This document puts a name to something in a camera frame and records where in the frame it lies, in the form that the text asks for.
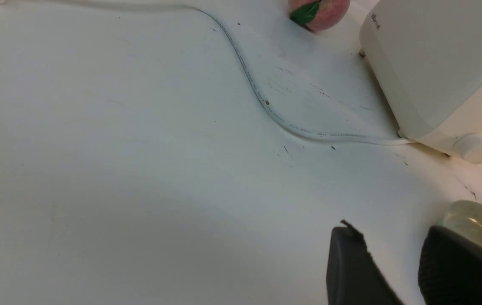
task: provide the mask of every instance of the green leaf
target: green leaf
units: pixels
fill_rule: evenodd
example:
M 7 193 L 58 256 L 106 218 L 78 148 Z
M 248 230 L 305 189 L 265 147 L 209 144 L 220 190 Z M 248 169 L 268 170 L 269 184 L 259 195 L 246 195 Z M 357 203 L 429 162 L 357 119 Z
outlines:
M 297 10 L 289 14 L 289 18 L 298 25 L 306 25 L 316 17 L 318 9 L 320 9 L 320 1 L 316 0 L 299 6 Z

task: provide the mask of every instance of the white appliance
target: white appliance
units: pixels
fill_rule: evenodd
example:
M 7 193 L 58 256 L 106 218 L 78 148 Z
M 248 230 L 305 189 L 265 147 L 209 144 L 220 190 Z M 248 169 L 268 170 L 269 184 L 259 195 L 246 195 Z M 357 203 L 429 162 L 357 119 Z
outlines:
M 482 0 L 380 0 L 360 41 L 399 133 L 482 163 Z

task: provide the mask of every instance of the peach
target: peach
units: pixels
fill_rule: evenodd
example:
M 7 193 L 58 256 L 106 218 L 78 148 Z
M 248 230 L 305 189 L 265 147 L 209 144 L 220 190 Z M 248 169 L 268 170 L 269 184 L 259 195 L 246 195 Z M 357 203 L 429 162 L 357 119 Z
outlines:
M 350 0 L 289 0 L 289 15 L 299 25 L 323 31 L 336 25 L 346 15 L 348 7 Z

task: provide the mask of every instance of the white table surface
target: white table surface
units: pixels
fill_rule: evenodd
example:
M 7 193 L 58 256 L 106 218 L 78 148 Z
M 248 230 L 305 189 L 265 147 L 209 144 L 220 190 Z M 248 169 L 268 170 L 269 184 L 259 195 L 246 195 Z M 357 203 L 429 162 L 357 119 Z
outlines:
M 394 136 L 357 56 L 360 6 L 314 35 L 286 0 L 199 3 L 291 120 Z M 343 218 L 423 303 L 423 239 L 452 201 L 482 202 L 482 165 L 290 135 L 217 29 L 195 11 L 0 6 L 0 305 L 324 305 Z

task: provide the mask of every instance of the white cable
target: white cable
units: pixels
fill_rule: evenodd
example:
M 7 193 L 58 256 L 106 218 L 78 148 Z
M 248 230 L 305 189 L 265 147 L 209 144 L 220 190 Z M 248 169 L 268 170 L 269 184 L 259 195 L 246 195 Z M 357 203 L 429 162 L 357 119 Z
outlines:
M 241 52 L 241 48 L 235 42 L 235 39 L 231 36 L 231 33 L 227 30 L 224 23 L 222 23 L 218 17 L 213 14 L 206 12 L 205 10 L 198 8 L 196 6 L 191 6 L 189 4 L 173 4 L 173 3 L 154 3 L 154 4 L 122 4 L 122 3 L 102 3 L 102 2 L 93 2 L 93 1 L 80 1 L 80 0 L 49 0 L 50 2 L 58 2 L 58 3 L 66 3 L 66 4 L 73 4 L 77 6 L 88 6 L 92 8 L 102 8 L 108 10 L 121 10 L 121 11 L 130 11 L 130 12 L 159 12 L 159 11 L 171 11 L 171 10 L 183 10 L 183 9 L 190 9 L 202 12 L 203 14 L 210 17 L 225 33 L 226 37 L 228 37 L 233 50 L 237 54 L 239 61 L 245 71 L 246 77 L 252 87 L 252 90 L 256 94 L 256 97 L 269 114 L 269 116 L 277 123 L 280 127 L 286 129 L 290 133 L 294 135 L 305 137 L 308 139 L 314 139 L 318 141 L 350 141 L 350 142 L 361 142 L 361 143 L 370 143 L 376 145 L 402 145 L 402 144 L 410 144 L 415 143 L 416 141 L 411 139 L 388 139 L 388 138 L 381 138 L 381 137 L 369 137 L 366 135 L 359 135 L 356 133 L 330 133 L 330 132 L 323 132 L 323 131 L 314 131 L 303 128 L 287 118 L 281 116 L 277 110 L 273 107 L 273 105 L 264 97 L 264 93 L 260 91 L 258 85 L 256 84 L 256 79 L 252 76 L 251 70 L 248 68 L 248 63 L 245 60 Z

